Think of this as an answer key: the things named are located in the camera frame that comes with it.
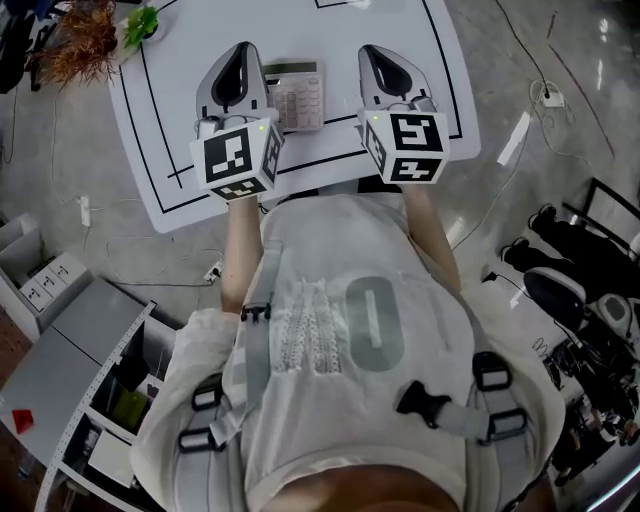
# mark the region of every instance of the red object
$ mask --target red object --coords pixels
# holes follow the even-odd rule
[[[13,414],[13,422],[16,424],[18,435],[33,427],[33,416],[30,410],[11,411],[11,414]]]

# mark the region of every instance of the gray floor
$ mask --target gray floor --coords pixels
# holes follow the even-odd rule
[[[496,160],[523,112],[530,110],[529,84],[539,75],[493,0],[451,0],[447,5],[469,68],[482,137],[478,158],[449,164],[434,187],[445,227],[456,244],[485,217],[514,171],[521,147],[506,166]],[[562,198],[578,202],[589,176],[601,178],[629,198],[638,186],[640,82],[622,20],[598,0],[510,0],[505,7],[545,76],[560,87],[575,113],[575,123],[570,124],[564,111],[547,112],[553,117],[546,118],[551,144],[560,152],[586,157],[591,168],[577,158],[553,154],[534,120],[517,174],[481,228],[456,250],[467,282],[477,282],[485,265],[496,265],[497,249],[523,233],[527,218],[540,205]],[[590,98],[615,148],[615,160],[587,103],[548,44],[559,52]],[[13,94],[0,97],[0,126],[7,143]],[[54,103],[57,129],[52,155]],[[106,85],[71,86],[60,93],[45,87],[31,93],[23,80],[14,151],[13,161],[0,172],[0,210],[9,218],[24,211],[33,213],[50,252],[68,250],[97,274],[119,280],[115,268],[128,281],[195,283],[217,259],[214,253],[198,251],[223,248],[225,218],[219,217],[153,239],[113,239],[110,267],[106,243],[112,237],[155,234],[143,205],[125,202],[93,213],[83,249],[86,230],[80,224],[79,206],[73,201],[61,204],[56,198],[51,169],[57,195],[65,201],[86,194],[93,207],[102,207],[139,197]],[[611,205],[603,204],[601,209],[601,220],[628,227],[626,221],[616,221],[618,213]],[[195,256],[175,262],[191,254]],[[166,271],[154,275],[165,266]],[[184,322],[198,302],[193,289],[125,288],[143,301],[155,300],[178,322]],[[217,291],[203,291],[200,305],[217,304]]]

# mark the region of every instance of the black plastic buckle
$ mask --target black plastic buckle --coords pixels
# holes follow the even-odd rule
[[[185,446],[184,440],[189,437],[201,436],[206,434],[206,444],[198,444],[194,446]],[[221,452],[226,448],[226,443],[218,446],[210,428],[198,428],[194,430],[183,430],[178,436],[178,450],[180,453],[200,453],[200,452]]]
[[[507,377],[505,382],[485,384],[485,375],[502,372],[504,372]],[[473,376],[476,379],[478,389],[483,392],[509,389],[513,381],[509,366],[505,363],[504,359],[495,352],[479,352],[473,357]]]
[[[240,320],[246,322],[248,315],[251,314],[253,315],[253,323],[257,324],[258,320],[260,320],[260,313],[264,313],[265,320],[271,320],[271,304],[269,302],[262,302],[242,306]]]
[[[204,395],[206,393],[214,394],[213,402],[198,404],[196,401],[198,396]],[[198,412],[218,407],[220,405],[220,401],[222,400],[222,395],[222,373],[216,373],[215,375],[212,375],[207,380],[202,382],[193,392],[193,395],[191,395],[191,408],[194,411]]]
[[[496,432],[496,421],[506,418],[518,417],[522,420],[522,425],[520,427],[507,430],[505,432]],[[487,433],[487,439],[484,441],[479,441],[479,444],[482,446],[487,446],[496,441],[504,441],[505,439],[510,439],[512,437],[524,434],[526,429],[527,413],[521,407],[518,407],[517,409],[511,409],[510,411],[498,412],[489,416],[489,432]]]
[[[448,402],[451,402],[451,397],[430,395],[422,382],[414,380],[400,399],[396,411],[400,414],[415,412],[422,417],[429,428],[435,430],[438,428],[436,421],[440,411]]]

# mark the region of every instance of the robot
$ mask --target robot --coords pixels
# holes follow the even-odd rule
[[[449,137],[426,77],[379,46],[361,48],[358,61],[364,107],[357,129],[382,180],[435,183]],[[253,44],[240,43],[215,62],[198,87],[196,111],[191,153],[200,187],[227,202],[273,190],[284,137]]]

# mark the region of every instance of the strap buckle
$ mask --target strap buckle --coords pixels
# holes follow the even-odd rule
[[[520,419],[519,424],[513,426],[515,420]],[[521,407],[510,411],[497,412],[489,416],[489,431],[487,439],[478,441],[481,446],[488,446],[496,441],[504,441],[512,437],[524,434],[527,428],[527,413]]]
[[[180,453],[221,452],[226,443],[217,445],[210,428],[183,430],[178,436],[178,450]]]
[[[451,402],[451,397],[433,396],[427,393],[424,384],[414,380],[400,399],[396,411],[400,414],[418,413],[431,429],[437,429],[436,421],[445,404]]]
[[[199,412],[218,407],[222,395],[222,372],[220,372],[200,383],[191,397],[191,408]]]
[[[253,323],[257,324],[260,320],[260,313],[264,313],[265,320],[271,320],[271,304],[269,302],[256,302],[242,306],[240,320],[247,321],[249,314],[253,315]]]
[[[495,352],[479,352],[473,357],[473,376],[484,393],[509,389],[513,381],[509,366]]]

